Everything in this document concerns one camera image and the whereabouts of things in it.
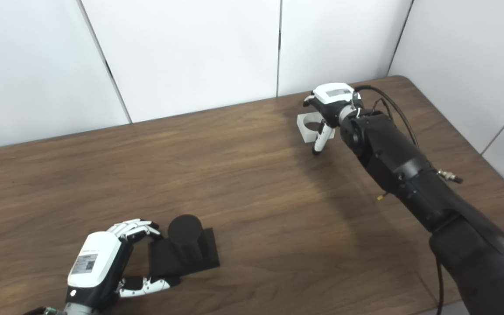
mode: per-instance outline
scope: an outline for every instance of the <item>white holder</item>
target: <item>white holder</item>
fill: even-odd
[[[301,132],[304,143],[308,144],[309,142],[316,141],[316,135],[318,135],[318,131],[308,129],[308,127],[306,127],[306,124],[320,123],[321,121],[322,115],[319,112],[297,115],[298,131]],[[336,130],[333,129],[329,139],[334,138],[335,133]]]

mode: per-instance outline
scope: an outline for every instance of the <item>wooden table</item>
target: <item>wooden table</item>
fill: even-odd
[[[412,122],[454,189],[504,228],[504,180],[405,78],[368,83]],[[410,315],[434,308],[428,233],[330,140],[312,156],[306,93],[0,148],[0,315],[62,307],[93,232],[180,214],[214,227],[221,268],[120,301],[115,314]],[[376,95],[364,92],[366,104]],[[138,244],[126,273],[144,274]],[[459,299],[446,279],[446,302]]]

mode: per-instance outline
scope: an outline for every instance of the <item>black cylinder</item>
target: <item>black cylinder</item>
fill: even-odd
[[[193,215],[185,214],[172,220],[168,226],[168,238],[184,265],[199,263],[207,255],[208,247],[202,223]]]

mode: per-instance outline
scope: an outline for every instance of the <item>label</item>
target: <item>label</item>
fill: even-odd
[[[330,97],[336,96],[336,95],[342,95],[342,94],[349,94],[349,93],[350,93],[349,91],[344,91],[344,90],[332,90],[332,91],[326,92],[326,94],[328,94],[328,96],[330,96]]]
[[[98,257],[98,254],[78,256],[71,270],[71,274],[91,273],[92,268],[95,266],[96,257]]]

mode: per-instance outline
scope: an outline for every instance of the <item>robotic hand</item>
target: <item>robotic hand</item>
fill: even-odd
[[[314,155],[322,152],[332,130],[340,126],[340,121],[363,106],[358,93],[345,83],[328,83],[318,86],[310,96],[304,99],[302,105],[304,107],[312,105],[322,115],[318,135],[312,147]]]
[[[154,240],[163,238],[158,224],[141,219],[91,233],[67,278],[64,310],[41,308],[40,313],[28,314],[96,315],[110,309],[119,298],[137,297],[178,285],[178,277],[122,277],[134,243],[147,236]]]

